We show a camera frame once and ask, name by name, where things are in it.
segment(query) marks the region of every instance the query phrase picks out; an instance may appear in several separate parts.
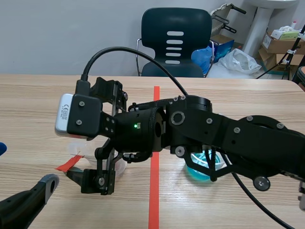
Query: red tape line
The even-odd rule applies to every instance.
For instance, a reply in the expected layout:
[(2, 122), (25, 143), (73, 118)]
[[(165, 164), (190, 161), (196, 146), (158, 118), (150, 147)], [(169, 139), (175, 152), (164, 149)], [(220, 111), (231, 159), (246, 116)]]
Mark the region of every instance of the red tape line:
[[(153, 88), (153, 100), (160, 100), (159, 86)], [(159, 229), (159, 152), (153, 152), (151, 157), (148, 229)]]

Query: sink pedestal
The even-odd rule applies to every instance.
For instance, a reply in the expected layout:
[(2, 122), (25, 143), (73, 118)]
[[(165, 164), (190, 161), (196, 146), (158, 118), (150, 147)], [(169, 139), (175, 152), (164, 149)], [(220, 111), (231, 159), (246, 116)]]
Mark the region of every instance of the sink pedestal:
[(271, 14), (274, 9), (267, 9), (267, 8), (257, 8), (257, 13), (250, 28), (247, 40), (245, 42), (243, 51), (255, 57), (257, 54), (263, 38), (266, 32), (269, 20), (271, 18)]

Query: tripod stand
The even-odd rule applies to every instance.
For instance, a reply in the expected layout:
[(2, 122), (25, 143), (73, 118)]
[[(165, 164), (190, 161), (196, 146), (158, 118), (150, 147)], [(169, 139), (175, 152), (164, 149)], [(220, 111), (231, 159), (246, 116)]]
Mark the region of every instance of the tripod stand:
[(282, 59), (279, 61), (279, 63), (277, 63), (275, 66), (273, 66), (271, 69), (269, 69), (267, 72), (264, 72), (263, 74), (261, 74), (260, 76), (258, 76), (256, 79), (259, 79), (261, 78), (263, 75), (267, 74), (268, 72), (270, 72), (271, 70), (273, 70), (274, 68), (276, 68), (277, 66), (279, 66), (281, 63), (285, 63), (286, 66), (285, 66), (285, 69), (284, 69), (284, 73), (283, 73), (283, 77), (282, 79), (284, 78), (285, 76), (285, 73), (288, 72), (288, 77), (287, 77), (287, 80), (289, 80), (289, 73), (290, 73), (290, 64), (291, 64), (291, 61), (292, 61), (292, 58), (294, 57), (294, 54), (296, 53), (296, 49), (299, 48), (299, 42), (302, 38), (302, 36), (304, 35), (304, 32), (305, 32), (305, 25), (304, 27), (302, 28), (301, 32), (299, 32), (298, 36), (297, 36), (297, 39), (292, 47), (291, 50), (288, 50), (286, 52), (286, 54), (282, 57)]

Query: black handle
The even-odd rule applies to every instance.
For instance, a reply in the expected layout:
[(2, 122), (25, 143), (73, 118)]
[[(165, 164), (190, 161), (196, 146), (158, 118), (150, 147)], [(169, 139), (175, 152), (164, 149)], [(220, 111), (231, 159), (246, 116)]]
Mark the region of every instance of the black handle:
[(230, 31), (232, 33), (236, 33), (237, 32), (236, 29), (233, 29), (232, 27), (227, 26), (227, 25), (223, 25), (223, 29), (228, 30), (228, 31)]
[(234, 6), (233, 4), (231, 4), (231, 9), (236, 10), (236, 11), (238, 11), (240, 13), (243, 13), (243, 14), (247, 13), (247, 11), (242, 10), (241, 8), (238, 8), (238, 7)]

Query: black cable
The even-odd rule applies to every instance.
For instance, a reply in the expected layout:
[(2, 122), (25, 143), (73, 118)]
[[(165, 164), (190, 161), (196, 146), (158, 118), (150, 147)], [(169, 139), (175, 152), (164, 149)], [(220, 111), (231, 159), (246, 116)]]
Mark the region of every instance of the black cable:
[[(226, 156), (224, 154), (221, 154), (221, 156), (224, 159), (224, 162), (226, 163), (227, 166), (230, 165), (228, 159), (226, 158)], [(246, 188), (246, 186), (243, 184), (243, 182), (241, 181), (241, 179), (238, 177), (238, 175), (236, 173), (232, 173), (233, 177), (235, 178), (236, 182), (239, 184), (239, 186), (242, 188), (242, 190), (247, 194), (247, 196), (264, 212), (267, 214), (267, 216), (269, 216), (271, 219), (273, 219), (275, 222), (277, 222), (278, 224), (280, 224), (282, 227), (286, 228), (286, 229), (294, 229), (293, 227), (291, 227), (290, 225), (288, 225), (287, 223), (285, 223), (284, 221), (282, 221), (281, 219), (279, 219), (277, 216), (275, 216), (271, 211), (269, 211), (264, 205), (261, 204), (261, 202), (259, 202), (253, 195), (252, 193)]]
[(168, 75), (168, 77), (170, 77), (170, 79), (177, 85), (177, 87), (180, 89), (180, 91), (184, 94), (184, 95), (188, 95), (188, 93), (185, 91), (185, 89), (181, 86), (181, 84), (175, 79), (175, 77), (173, 77), (161, 64), (159, 64), (156, 60), (154, 60), (152, 57), (146, 55), (143, 52), (131, 49), (131, 48), (126, 48), (126, 47), (110, 47), (110, 48), (106, 48), (103, 50), (98, 51), (87, 63), (83, 74), (81, 75), (81, 80), (83, 81), (88, 81), (88, 74), (89, 71), (93, 65), (93, 63), (102, 55), (108, 53), (108, 52), (113, 52), (113, 51), (124, 51), (124, 52), (130, 52), (130, 53), (134, 53), (137, 54), (147, 60), (149, 60), (150, 62), (153, 62), (155, 65), (157, 65), (163, 72), (165, 72), (165, 74)]

